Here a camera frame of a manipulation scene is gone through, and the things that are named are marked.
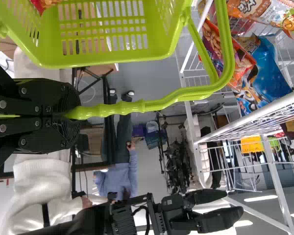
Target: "snack bag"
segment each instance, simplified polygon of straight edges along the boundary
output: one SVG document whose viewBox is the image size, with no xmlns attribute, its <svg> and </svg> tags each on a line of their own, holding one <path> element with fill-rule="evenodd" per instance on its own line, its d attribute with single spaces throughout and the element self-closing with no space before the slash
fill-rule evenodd
<svg viewBox="0 0 294 235">
<path fill-rule="evenodd" d="M 228 0 L 227 11 L 229 16 L 282 28 L 294 39 L 293 0 Z"/>
<path fill-rule="evenodd" d="M 206 19 L 203 28 L 203 43 L 210 55 L 217 73 L 221 76 L 223 71 L 223 58 L 221 52 L 221 43 L 218 28 Z M 253 66 L 256 64 L 254 58 L 241 47 L 235 39 L 232 38 L 233 49 L 235 52 L 235 71 L 228 86 L 235 90 L 240 90 L 242 86 L 242 77 L 248 75 Z"/>
<path fill-rule="evenodd" d="M 206 0 L 202 0 L 198 4 L 197 10 L 198 10 L 199 16 L 202 15 L 205 5 L 206 5 Z M 218 25 L 215 3 L 212 3 L 209 9 L 207 18 L 208 20 L 210 20 L 211 23 Z M 252 21 L 252 20 L 238 19 L 235 17 L 229 17 L 229 22 L 230 22 L 230 29 L 231 29 L 232 36 L 245 35 L 248 32 L 251 32 L 254 29 L 255 25 L 257 24 L 255 21 Z"/>
<path fill-rule="evenodd" d="M 37 8 L 40 15 L 43 14 L 44 10 L 47 8 L 56 5 L 62 0 L 30 0 L 32 4 Z"/>
<path fill-rule="evenodd" d="M 242 77 L 241 89 L 232 88 L 241 108 L 241 115 L 245 116 L 291 93 L 292 90 L 275 63 L 275 48 L 268 39 L 253 35 L 237 40 L 257 62 L 248 76 Z"/>
</svg>

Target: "screw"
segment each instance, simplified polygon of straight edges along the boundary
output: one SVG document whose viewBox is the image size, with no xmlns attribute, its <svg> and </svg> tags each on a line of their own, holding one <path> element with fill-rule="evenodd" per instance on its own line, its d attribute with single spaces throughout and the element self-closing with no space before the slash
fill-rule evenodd
<svg viewBox="0 0 294 235">
<path fill-rule="evenodd" d="M 26 144 L 26 140 L 25 139 L 22 139 L 21 140 L 21 145 L 25 145 Z"/>
<path fill-rule="evenodd" d="M 23 88 L 21 89 L 21 92 L 22 92 L 22 94 L 26 94 L 26 93 L 27 93 L 27 89 L 26 89 L 25 87 L 23 87 Z"/>
<path fill-rule="evenodd" d="M 51 112 L 51 107 L 50 107 L 50 106 L 47 106 L 47 107 L 46 107 L 46 112 L 47 112 L 47 113 L 50 113 L 50 112 Z"/>
<path fill-rule="evenodd" d="M 50 120 L 47 120 L 47 122 L 46 122 L 46 127 L 51 127 L 51 122 L 50 122 Z"/>
<path fill-rule="evenodd" d="M 2 108 L 2 109 L 6 108 L 6 101 L 5 100 L 0 101 L 0 108 Z"/>
<path fill-rule="evenodd" d="M 6 125 L 0 125 L 0 132 L 4 133 L 6 131 Z"/>
</svg>

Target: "black strap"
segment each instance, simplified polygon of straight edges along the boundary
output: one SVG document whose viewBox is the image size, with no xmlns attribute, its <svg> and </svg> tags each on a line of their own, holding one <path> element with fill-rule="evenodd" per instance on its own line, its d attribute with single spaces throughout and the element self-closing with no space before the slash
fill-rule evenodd
<svg viewBox="0 0 294 235">
<path fill-rule="evenodd" d="M 48 205 L 45 203 L 42 206 L 43 206 L 44 228 L 45 227 L 50 227 Z"/>
</svg>

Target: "yellow sign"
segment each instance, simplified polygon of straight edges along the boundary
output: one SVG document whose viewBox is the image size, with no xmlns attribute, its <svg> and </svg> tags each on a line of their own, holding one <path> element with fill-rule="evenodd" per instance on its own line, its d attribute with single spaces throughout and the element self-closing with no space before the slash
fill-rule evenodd
<svg viewBox="0 0 294 235">
<path fill-rule="evenodd" d="M 264 150 L 260 136 L 241 139 L 242 153 L 261 152 Z"/>
</svg>

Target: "sleeve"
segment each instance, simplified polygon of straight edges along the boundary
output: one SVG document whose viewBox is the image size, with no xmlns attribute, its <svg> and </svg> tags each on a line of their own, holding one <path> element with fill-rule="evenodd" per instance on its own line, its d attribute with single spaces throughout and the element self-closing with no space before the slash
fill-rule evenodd
<svg viewBox="0 0 294 235">
<path fill-rule="evenodd" d="M 138 193 L 138 181 L 137 181 L 137 171 L 138 171 L 138 156 L 135 150 L 131 150 L 130 154 L 130 164 L 129 164 L 129 179 L 131 181 L 131 197 L 136 197 Z"/>
<path fill-rule="evenodd" d="M 57 219 L 77 214 L 82 209 L 83 203 L 80 197 L 73 200 L 53 199 L 48 202 L 50 224 L 54 225 Z"/>
<path fill-rule="evenodd" d="M 16 235 L 42 229 L 44 218 L 41 204 L 31 205 L 8 218 L 2 235 Z"/>
</svg>

